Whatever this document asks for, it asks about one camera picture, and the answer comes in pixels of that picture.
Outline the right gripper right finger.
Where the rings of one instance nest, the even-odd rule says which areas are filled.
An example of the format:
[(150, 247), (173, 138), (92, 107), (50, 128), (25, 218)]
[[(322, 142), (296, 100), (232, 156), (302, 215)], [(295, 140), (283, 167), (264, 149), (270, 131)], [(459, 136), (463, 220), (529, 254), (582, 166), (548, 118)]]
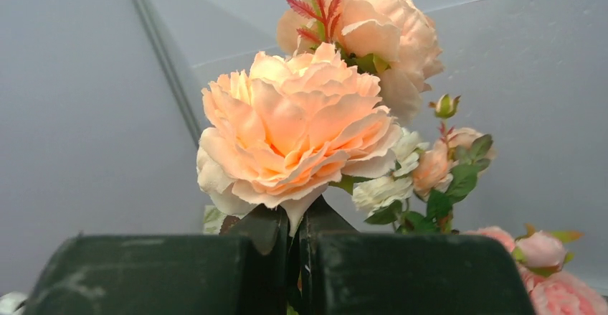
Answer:
[(305, 314), (532, 314), (516, 265), (481, 235), (355, 230), (322, 197), (299, 228)]

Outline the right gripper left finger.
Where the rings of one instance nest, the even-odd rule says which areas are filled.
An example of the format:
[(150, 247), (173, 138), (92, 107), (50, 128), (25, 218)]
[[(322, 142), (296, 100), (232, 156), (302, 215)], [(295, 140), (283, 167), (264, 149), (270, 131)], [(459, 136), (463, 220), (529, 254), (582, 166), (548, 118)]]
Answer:
[(26, 314), (284, 314), (288, 219), (258, 206), (223, 235), (77, 235)]

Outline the cream white rose stem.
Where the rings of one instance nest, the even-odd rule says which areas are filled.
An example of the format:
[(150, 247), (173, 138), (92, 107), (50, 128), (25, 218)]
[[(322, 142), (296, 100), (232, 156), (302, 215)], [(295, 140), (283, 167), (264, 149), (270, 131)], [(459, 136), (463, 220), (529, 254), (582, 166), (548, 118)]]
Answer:
[(352, 201), (356, 209), (370, 217), (394, 201), (409, 199), (414, 193), (412, 173), (419, 166), (420, 155), (428, 146), (417, 131), (402, 128), (400, 139), (392, 147), (396, 158), (394, 168), (382, 177), (354, 187)]

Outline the peach rose stem tall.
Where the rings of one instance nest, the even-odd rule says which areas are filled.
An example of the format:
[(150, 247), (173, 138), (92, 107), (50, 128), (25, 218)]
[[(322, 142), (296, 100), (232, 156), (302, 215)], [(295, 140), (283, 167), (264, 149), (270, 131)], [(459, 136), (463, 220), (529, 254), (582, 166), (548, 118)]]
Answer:
[(412, 173), (413, 195), (370, 217), (366, 213), (367, 223), (391, 225), (401, 234), (453, 231), (454, 204), (471, 193), (496, 157), (490, 134), (449, 125), (459, 104), (460, 97), (448, 94), (429, 103), (439, 121), (439, 137), (420, 155), (419, 166)]

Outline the pink rose stem large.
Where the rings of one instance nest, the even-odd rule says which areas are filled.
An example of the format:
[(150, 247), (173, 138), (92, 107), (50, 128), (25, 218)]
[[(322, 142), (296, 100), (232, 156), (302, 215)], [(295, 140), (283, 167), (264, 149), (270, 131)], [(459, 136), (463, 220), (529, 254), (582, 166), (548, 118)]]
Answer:
[(464, 231), (500, 242), (516, 263), (523, 285), (537, 314), (607, 315), (607, 300), (564, 267), (574, 253), (566, 244), (584, 236), (576, 230), (538, 230), (526, 224), (526, 233), (514, 237), (498, 226)]

